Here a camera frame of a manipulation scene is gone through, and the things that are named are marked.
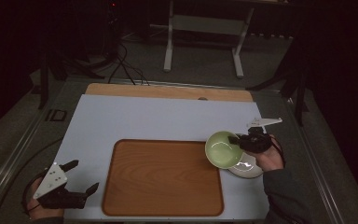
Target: ceramic bowl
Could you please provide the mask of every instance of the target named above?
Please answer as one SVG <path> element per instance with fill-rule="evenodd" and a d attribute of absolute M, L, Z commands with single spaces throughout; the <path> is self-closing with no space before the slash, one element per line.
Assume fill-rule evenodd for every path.
<path fill-rule="evenodd" d="M 211 135 L 205 144 L 205 154 L 209 162 L 221 169 L 237 165 L 242 158 L 242 149 L 240 146 L 230 144 L 229 136 L 238 138 L 235 133 L 222 131 Z"/>

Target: wooden tray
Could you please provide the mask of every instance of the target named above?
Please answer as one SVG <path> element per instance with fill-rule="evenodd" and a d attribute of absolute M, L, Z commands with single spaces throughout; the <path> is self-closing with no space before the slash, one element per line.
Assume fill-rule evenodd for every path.
<path fill-rule="evenodd" d="M 218 168 L 205 142 L 123 139 L 103 196 L 110 217 L 215 217 L 223 212 Z"/>

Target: table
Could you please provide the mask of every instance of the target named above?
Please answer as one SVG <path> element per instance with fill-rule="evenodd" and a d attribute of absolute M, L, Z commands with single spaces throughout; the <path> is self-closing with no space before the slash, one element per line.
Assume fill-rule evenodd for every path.
<path fill-rule="evenodd" d="M 260 118 L 260 114 L 247 91 L 89 85 L 79 101 L 55 161 L 64 164 L 79 160 L 79 165 L 67 173 L 68 190 L 84 191 L 95 182 L 99 182 L 100 187 L 88 198 L 84 209 L 67 210 L 65 217 L 88 221 L 264 218 L 269 203 L 262 178 L 244 179 L 228 170 L 219 171 L 225 210 L 217 217 L 108 217 L 101 209 L 112 147 L 116 141 L 122 138 L 205 141 L 220 130 L 244 133 L 246 124 L 255 117 Z"/>

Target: gray floor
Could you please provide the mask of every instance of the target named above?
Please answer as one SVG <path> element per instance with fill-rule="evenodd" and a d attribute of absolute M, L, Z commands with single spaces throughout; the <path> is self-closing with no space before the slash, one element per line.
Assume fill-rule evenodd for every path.
<path fill-rule="evenodd" d="M 173 49 L 172 71 L 165 73 L 162 70 L 165 35 L 164 32 L 158 33 L 147 43 L 139 41 L 135 35 L 129 35 L 122 42 L 128 51 L 126 62 L 142 70 L 151 85 L 244 89 L 272 77 L 290 46 L 290 39 L 267 40 L 250 36 L 241 52 L 245 78 L 237 79 L 230 53 L 230 46 L 235 45 L 235 41 L 225 39 L 217 45 L 201 41 L 188 42 L 178 36 Z M 120 55 L 124 55 L 123 48 L 120 48 Z M 0 199 L 7 192 L 0 208 L 0 223 L 28 221 L 20 207 L 22 190 L 33 175 L 51 165 L 60 143 L 32 159 L 19 176 L 14 174 L 39 149 L 64 136 L 80 95 L 92 82 L 107 82 L 116 66 L 114 64 L 97 70 L 98 74 L 106 77 L 104 80 L 93 80 L 75 71 L 71 72 L 65 82 L 51 78 L 50 100 L 45 110 L 37 109 L 39 96 L 29 93 L 0 120 Z M 139 76 L 131 69 L 129 72 L 139 83 Z M 38 83 L 38 71 L 31 76 Z M 117 70 L 113 83 L 130 84 L 122 69 Z M 280 116 L 284 120 L 283 124 L 268 127 L 268 132 L 274 133 L 282 141 L 287 168 L 292 171 L 309 199 L 313 221 L 358 223 L 358 187 L 312 93 L 307 91 L 306 94 L 305 102 L 309 111 L 303 113 L 304 127 L 301 128 L 293 118 L 293 104 L 277 92 L 281 85 L 278 83 L 253 92 L 253 95 L 265 118 Z M 64 122 L 45 121 L 49 109 L 68 111 L 68 119 Z"/>

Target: white table leg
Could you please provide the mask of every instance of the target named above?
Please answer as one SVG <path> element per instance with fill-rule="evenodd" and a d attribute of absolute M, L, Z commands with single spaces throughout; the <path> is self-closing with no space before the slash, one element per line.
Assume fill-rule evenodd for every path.
<path fill-rule="evenodd" d="M 164 61 L 164 72 L 171 71 L 171 63 L 172 63 L 172 17 L 173 17 L 173 0 L 170 1 L 170 17 L 168 19 L 168 44 L 167 51 L 165 52 L 165 61 Z"/>
<path fill-rule="evenodd" d="M 243 78 L 243 71 L 242 71 L 242 65 L 241 65 L 240 52 L 241 52 L 243 41 L 245 40 L 246 33 L 248 31 L 248 28 L 249 28 L 249 24 L 251 22 L 251 18 L 252 18 L 254 10 L 255 9 L 253 7 L 249 9 L 246 21 L 243 23 L 243 27 L 242 27 L 242 30 L 241 30 L 240 41 L 239 41 L 237 47 L 232 49 L 232 57 L 233 57 L 233 60 L 234 60 L 234 66 L 235 66 L 235 71 L 236 71 L 236 74 L 237 74 L 237 78 Z"/>

